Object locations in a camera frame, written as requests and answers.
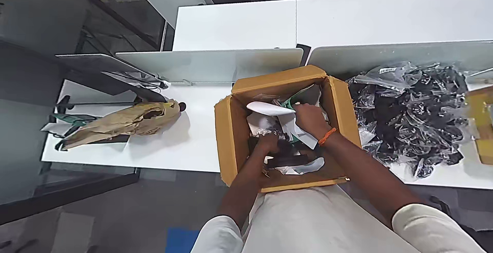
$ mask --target barcode label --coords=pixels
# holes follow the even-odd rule
[[[397,69],[397,67],[380,68],[378,73],[382,74],[382,73],[389,72],[389,71],[395,71],[396,69]]]

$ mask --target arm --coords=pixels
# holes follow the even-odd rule
[[[294,108],[296,124],[316,139],[322,139],[331,129],[319,107],[303,104]],[[323,148],[334,157],[351,181],[366,194],[389,223],[394,213],[403,206],[422,203],[391,171],[338,132],[329,136]]]
[[[246,160],[238,175],[231,183],[222,199],[218,213],[231,217],[241,229],[260,192],[262,166],[265,156],[278,149],[278,136],[260,136],[250,157]]]

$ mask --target brown paper bag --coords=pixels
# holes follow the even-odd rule
[[[153,135],[179,113],[178,102],[145,102],[110,113],[80,127],[60,141],[57,147],[67,150],[79,145],[110,139],[118,135]]]

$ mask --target cardboard box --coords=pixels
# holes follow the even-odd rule
[[[491,110],[488,105],[493,104],[493,87],[485,87],[470,91],[466,94],[469,105],[469,116],[474,118],[479,138],[475,140],[479,159],[484,164],[493,165],[493,125],[491,124]]]
[[[249,156],[250,128],[245,106],[258,94],[294,95],[312,84],[322,87],[320,104],[327,112],[332,127],[337,127],[348,140],[361,147],[353,103],[344,81],[328,76],[313,66],[299,67],[278,73],[239,79],[232,93],[214,106],[217,150],[221,178],[229,186]],[[316,172],[303,175],[283,175],[269,171],[262,192],[305,187],[320,187],[346,181],[341,167],[325,155],[325,165]]]

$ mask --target black clothing in plastic bag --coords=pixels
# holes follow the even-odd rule
[[[376,67],[348,84],[359,128],[376,122],[376,136],[365,149],[384,165],[406,156],[413,175],[424,178],[439,163],[463,159],[457,142],[465,135],[460,127],[467,125],[467,86],[454,66],[400,62]]]

